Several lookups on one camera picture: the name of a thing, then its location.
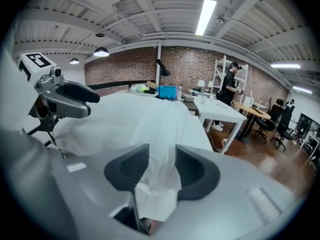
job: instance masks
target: chair base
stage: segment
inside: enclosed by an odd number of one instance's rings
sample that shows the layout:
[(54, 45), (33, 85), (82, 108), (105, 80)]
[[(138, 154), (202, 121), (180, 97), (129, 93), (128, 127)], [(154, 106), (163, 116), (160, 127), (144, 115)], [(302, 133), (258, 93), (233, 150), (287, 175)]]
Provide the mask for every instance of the chair base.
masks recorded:
[(282, 152), (285, 152), (286, 151), (286, 146), (284, 145), (284, 143), (282, 142), (285, 138), (281, 137), (281, 138), (276, 138), (276, 137), (272, 137), (271, 140), (275, 140), (276, 142), (278, 142), (278, 147), (277, 149), (280, 148), (280, 146), (283, 146), (283, 151)]
[(262, 131), (263, 129), (260, 127), (259, 130), (253, 130), (254, 132), (256, 132), (257, 134), (253, 137), (254, 139), (260, 135), (263, 139), (264, 139), (264, 144), (267, 143), (267, 135), (265, 135)]

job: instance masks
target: black pants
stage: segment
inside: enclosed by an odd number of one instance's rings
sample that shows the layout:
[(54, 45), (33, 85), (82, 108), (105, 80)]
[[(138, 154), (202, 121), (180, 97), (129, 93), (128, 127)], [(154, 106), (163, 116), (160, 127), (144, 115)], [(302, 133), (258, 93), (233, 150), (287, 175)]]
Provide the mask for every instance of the black pants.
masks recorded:
[[(222, 101), (224, 104), (227, 104), (228, 106), (231, 105), (233, 97), (231, 97), (230, 95), (226, 94), (226, 93), (221, 93), (219, 101)], [(215, 125), (220, 124), (220, 121), (214, 121)]]

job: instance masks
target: white shoe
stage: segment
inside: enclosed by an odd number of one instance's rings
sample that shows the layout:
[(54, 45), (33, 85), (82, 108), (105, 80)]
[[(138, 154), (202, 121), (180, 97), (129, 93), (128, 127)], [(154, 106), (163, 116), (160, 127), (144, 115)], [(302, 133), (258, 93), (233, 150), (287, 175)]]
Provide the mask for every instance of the white shoe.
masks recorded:
[(223, 128), (219, 124), (213, 124), (212, 128), (219, 132), (223, 131)]

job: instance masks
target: black fisheye border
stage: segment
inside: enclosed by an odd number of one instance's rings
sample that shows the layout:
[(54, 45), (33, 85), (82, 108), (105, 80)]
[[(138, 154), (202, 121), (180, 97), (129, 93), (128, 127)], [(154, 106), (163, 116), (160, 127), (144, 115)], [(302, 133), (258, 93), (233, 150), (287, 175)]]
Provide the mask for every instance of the black fisheye border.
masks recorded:
[[(27, 3), (28, 0), (0, 0), (0, 6), (2, 8), (2, 21), (0, 24), (0, 40), (1, 44), (6, 36), (7, 29), (10, 27), (11, 22), (19, 10)], [(293, 0), (303, 15), (307, 19), (309, 25), (313, 28), (317, 40), (320, 40), (319, 30), (319, 18), (314, 12), (319, 8), (319, 0)], [(1, 171), (0, 179), (1, 188), (1, 201), (2, 201), (2, 224), (1, 233), (3, 236), (7, 235), (10, 238), (18, 238), (21, 236), (39, 239), (54, 239), (54, 236), (47, 235), (37, 225), (35, 225), (30, 218), (21, 210), (19, 204), (14, 200), (10, 193), (8, 186), (3, 177)], [(298, 214), (288, 224), (286, 228), (282, 230), (273, 239), (290, 239), (291, 237), (297, 238), (299, 236), (304, 239), (311, 239), (319, 232), (319, 217), (320, 212), (320, 184), (319, 184), (319, 172), (317, 171), (314, 184), (306, 198), (305, 203), (299, 210)]]

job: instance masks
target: white lamp shade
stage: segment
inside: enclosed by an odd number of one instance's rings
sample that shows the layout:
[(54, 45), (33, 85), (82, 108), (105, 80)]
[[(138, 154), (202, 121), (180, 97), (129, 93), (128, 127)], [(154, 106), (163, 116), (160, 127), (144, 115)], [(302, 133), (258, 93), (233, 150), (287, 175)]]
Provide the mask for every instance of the white lamp shade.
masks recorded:
[(197, 85), (199, 87), (206, 87), (206, 82), (204, 80), (199, 80)]

